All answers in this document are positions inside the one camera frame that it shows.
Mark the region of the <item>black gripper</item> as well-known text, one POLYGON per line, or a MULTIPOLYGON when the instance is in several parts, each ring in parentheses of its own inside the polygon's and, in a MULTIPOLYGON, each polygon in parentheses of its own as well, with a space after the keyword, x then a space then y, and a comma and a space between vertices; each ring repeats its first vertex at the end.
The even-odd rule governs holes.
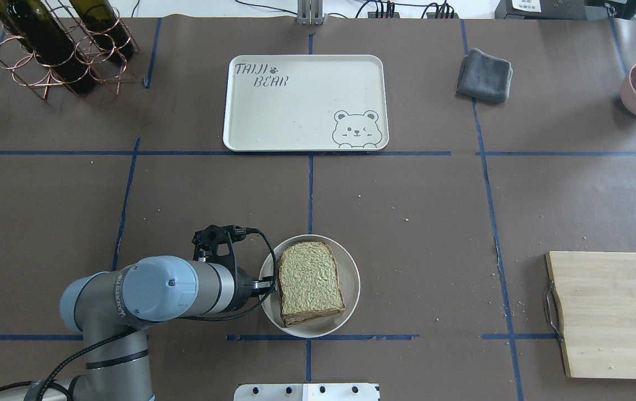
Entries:
POLYGON ((236 267, 236 287, 234 288, 233 310, 238 311, 247 305, 248 300, 258 292, 276 292, 276 279, 260 279, 250 276, 241 267, 236 267))

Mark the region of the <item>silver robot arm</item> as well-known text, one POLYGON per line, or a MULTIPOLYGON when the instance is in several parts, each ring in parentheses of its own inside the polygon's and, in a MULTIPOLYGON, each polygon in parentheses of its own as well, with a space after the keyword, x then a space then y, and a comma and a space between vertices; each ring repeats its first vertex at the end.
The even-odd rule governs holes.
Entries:
POLYGON ((239 318, 249 299, 277 290, 277 275, 254 279, 231 258, 155 256, 76 280, 59 312, 83 335, 83 350, 46 378, 0 387, 0 400, 153 400, 147 328, 176 318, 239 318))

